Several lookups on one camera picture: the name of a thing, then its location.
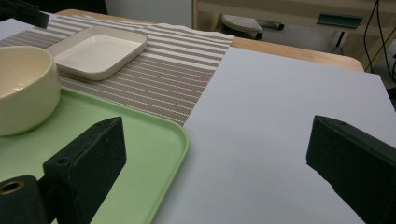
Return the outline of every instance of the bowl rim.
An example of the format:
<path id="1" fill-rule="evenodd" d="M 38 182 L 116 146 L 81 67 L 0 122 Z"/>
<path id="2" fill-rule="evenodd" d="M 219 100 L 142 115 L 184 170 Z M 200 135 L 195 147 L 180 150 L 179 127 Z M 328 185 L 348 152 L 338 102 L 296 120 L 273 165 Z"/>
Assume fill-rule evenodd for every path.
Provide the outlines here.
<path id="1" fill-rule="evenodd" d="M 4 50 L 4 49 L 33 49 L 33 50 L 37 50 L 38 52 L 43 52 L 43 53 L 45 53 L 46 55 L 48 55 L 48 56 L 49 56 L 49 59 L 50 59 L 50 63 L 49 63 L 49 65 L 47 66 L 47 68 L 45 69 L 45 71 L 43 72 L 43 74 L 42 74 L 41 76 L 39 76 L 38 78 L 36 78 L 36 79 L 35 79 L 33 82 L 31 82 L 28 86 L 24 87 L 24 88 L 21 89 L 21 90 L 12 91 L 12 92 L 6 93 L 5 95 L 0 95 L 0 101 L 1 101 L 1 100 L 5 100 L 5 99 L 7 99 L 7 98 L 9 98 L 9 97 L 11 97 L 11 96 L 13 96 L 13 95 L 21 94 L 21 92 L 22 92 L 23 90 L 32 89 L 32 88 L 33 88 L 32 86 L 34 86 L 35 83 L 37 83 L 38 81 L 40 81 L 41 79 L 43 79 L 43 78 L 46 76 L 46 74 L 49 73 L 49 71 L 50 71 L 50 69 L 52 68 L 52 66 L 55 64 L 55 60 L 53 59 L 52 54 L 50 54 L 47 50 L 42 49 L 42 48 L 39 48 L 39 47 L 33 47 L 33 46 L 10 46 L 10 47 L 1 47 L 1 48 L 0 48 L 0 51 L 1 51 L 1 50 Z"/>

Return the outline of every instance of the white paper sheet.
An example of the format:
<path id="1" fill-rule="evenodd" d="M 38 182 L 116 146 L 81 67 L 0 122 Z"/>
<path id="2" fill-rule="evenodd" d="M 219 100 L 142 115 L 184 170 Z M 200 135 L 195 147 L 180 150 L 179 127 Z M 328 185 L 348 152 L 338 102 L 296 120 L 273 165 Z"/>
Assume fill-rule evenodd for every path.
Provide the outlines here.
<path id="1" fill-rule="evenodd" d="M 379 76 L 230 48 L 184 126 L 190 152 L 155 223 L 362 224 L 306 165 L 315 115 L 396 147 Z"/>
<path id="2" fill-rule="evenodd" d="M 56 18 L 56 15 L 49 14 L 49 19 L 52 20 Z M 6 39 L 12 35 L 20 33 L 25 30 L 29 30 L 33 28 L 33 25 L 30 25 L 25 22 L 17 21 L 14 19 L 9 19 L 6 21 L 0 22 L 0 40 Z"/>

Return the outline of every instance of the gray striped mat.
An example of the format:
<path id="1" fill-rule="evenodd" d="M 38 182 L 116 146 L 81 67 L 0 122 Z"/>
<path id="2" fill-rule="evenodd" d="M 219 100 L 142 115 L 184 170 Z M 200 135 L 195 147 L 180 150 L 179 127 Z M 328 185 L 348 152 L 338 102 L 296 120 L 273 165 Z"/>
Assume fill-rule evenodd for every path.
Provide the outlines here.
<path id="1" fill-rule="evenodd" d="M 0 41 L 0 47 L 29 45 L 47 48 L 94 25 L 134 31 L 148 37 L 146 50 L 117 74 L 89 81 L 61 74 L 63 87 L 183 125 L 230 47 L 233 36 L 199 32 L 169 24 L 59 16 L 48 29 L 33 28 Z"/>

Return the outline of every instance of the wall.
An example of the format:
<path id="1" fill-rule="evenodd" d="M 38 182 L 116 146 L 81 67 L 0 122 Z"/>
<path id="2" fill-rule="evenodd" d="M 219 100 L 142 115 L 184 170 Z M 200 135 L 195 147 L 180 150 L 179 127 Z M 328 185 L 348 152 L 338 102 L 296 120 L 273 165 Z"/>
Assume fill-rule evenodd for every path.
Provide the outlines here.
<path id="1" fill-rule="evenodd" d="M 112 16 L 192 27 L 192 0 L 106 0 L 106 6 Z"/>

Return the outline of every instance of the cream bowl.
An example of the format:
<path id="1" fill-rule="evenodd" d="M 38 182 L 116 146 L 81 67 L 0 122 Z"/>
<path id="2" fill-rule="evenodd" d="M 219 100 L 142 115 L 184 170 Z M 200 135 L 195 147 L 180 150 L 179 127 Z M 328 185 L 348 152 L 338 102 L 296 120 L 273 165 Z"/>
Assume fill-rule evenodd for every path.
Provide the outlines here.
<path id="1" fill-rule="evenodd" d="M 60 98 L 58 70 L 49 52 L 29 46 L 0 48 L 0 136 L 37 127 Z"/>

